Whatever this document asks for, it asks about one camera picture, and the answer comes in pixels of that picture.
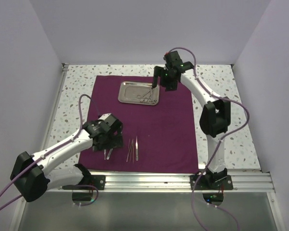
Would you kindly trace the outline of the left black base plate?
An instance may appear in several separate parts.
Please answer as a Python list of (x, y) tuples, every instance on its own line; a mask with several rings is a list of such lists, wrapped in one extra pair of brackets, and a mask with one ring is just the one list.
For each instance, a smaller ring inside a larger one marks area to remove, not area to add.
[(89, 177), (89, 184), (96, 187), (98, 190), (104, 190), (106, 183), (106, 176), (105, 175), (91, 175)]

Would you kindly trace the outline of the broad steel forceps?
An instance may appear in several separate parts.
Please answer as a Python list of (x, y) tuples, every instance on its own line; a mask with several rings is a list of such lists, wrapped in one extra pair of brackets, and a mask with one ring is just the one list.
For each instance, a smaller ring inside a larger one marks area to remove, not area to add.
[(135, 139), (135, 160), (139, 160), (138, 137)]

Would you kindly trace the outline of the steel scissors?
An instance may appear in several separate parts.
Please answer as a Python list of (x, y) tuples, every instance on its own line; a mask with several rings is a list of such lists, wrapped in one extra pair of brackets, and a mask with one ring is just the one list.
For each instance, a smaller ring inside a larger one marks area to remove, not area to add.
[(154, 90), (155, 89), (152, 89), (152, 88), (149, 89), (149, 92), (151, 93), (152, 101), (150, 103), (147, 103), (147, 104), (155, 104), (157, 102), (157, 100), (154, 98)]

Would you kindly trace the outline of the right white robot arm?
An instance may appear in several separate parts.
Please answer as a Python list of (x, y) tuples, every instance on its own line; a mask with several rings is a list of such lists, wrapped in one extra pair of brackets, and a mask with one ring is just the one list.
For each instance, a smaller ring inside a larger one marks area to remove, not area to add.
[(193, 176), (193, 187), (198, 189), (219, 189), (227, 182), (228, 170), (224, 160), (222, 136), (231, 123), (230, 102), (223, 100), (196, 73), (196, 63), (183, 62), (176, 49), (164, 55), (165, 66), (155, 66), (151, 88), (160, 85), (166, 91), (174, 91), (183, 84), (198, 100), (202, 107), (200, 129), (207, 136), (208, 162), (204, 172)]

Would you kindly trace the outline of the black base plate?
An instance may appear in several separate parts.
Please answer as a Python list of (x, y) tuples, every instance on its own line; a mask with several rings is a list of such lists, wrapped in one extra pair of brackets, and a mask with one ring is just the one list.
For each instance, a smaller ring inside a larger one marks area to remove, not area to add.
[(195, 190), (233, 190), (232, 178), (228, 175), (228, 169), (224, 168), (221, 172), (211, 172), (207, 170), (200, 179), (201, 175), (199, 171), (197, 174), (189, 176), (190, 187)]
[(104, 190), (106, 183), (106, 176), (105, 175), (91, 175), (89, 177), (89, 184), (96, 187), (98, 190)]

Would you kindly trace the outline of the steel instrument tray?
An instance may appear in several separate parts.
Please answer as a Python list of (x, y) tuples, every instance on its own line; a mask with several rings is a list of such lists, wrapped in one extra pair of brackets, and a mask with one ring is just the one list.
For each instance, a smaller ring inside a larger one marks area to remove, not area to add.
[(124, 81), (121, 83), (119, 88), (118, 101), (121, 103), (129, 103), (129, 104), (150, 105), (150, 106), (157, 105), (159, 103), (159, 93), (160, 93), (159, 85), (157, 85), (154, 88), (155, 89), (154, 98), (157, 100), (155, 104), (141, 103), (136, 98), (137, 95), (146, 94), (150, 88), (152, 88), (151, 83)]

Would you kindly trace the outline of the thin steel tweezers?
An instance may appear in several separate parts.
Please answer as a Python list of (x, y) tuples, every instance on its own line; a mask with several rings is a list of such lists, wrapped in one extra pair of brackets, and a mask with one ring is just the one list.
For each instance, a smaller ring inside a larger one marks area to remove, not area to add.
[(130, 149), (131, 149), (131, 139), (129, 139), (129, 143), (128, 143), (128, 153), (127, 153), (126, 163), (128, 162), (128, 159), (129, 159)]
[(134, 139), (131, 141), (130, 162), (134, 163)]

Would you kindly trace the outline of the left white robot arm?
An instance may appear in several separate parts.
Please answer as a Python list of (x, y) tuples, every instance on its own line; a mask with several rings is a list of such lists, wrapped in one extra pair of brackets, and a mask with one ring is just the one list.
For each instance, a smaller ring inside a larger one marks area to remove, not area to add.
[(66, 170), (57, 167), (82, 151), (111, 150), (123, 146), (123, 123), (112, 113), (87, 121), (72, 135), (45, 150), (18, 155), (10, 179), (27, 202), (39, 199), (47, 190), (76, 185), (88, 188), (91, 175), (82, 164)]

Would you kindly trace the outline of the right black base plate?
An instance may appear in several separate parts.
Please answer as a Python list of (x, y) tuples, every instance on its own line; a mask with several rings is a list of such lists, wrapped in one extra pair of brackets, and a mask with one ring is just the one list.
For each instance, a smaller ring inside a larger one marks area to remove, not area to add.
[(197, 174), (189, 176), (190, 187), (195, 190), (233, 190), (232, 178), (228, 175), (228, 169), (224, 168), (221, 172), (211, 172), (207, 170), (200, 179), (201, 175), (199, 171)]

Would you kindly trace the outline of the angled steel forceps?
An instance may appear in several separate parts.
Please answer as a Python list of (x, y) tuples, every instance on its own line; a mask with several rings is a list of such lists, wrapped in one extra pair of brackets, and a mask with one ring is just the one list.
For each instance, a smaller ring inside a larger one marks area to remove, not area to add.
[(110, 156), (111, 156), (112, 152), (113, 152), (113, 149), (110, 149), (108, 154), (106, 155), (106, 160), (110, 159)]

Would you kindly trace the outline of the steel clamp in tray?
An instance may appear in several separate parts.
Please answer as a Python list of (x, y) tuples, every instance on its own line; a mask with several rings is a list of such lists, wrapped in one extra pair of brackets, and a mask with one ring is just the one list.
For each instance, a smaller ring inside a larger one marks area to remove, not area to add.
[(151, 93), (150, 92), (147, 92), (146, 94), (144, 95), (137, 95), (136, 97), (139, 102), (141, 103), (150, 103), (152, 101), (151, 99)]

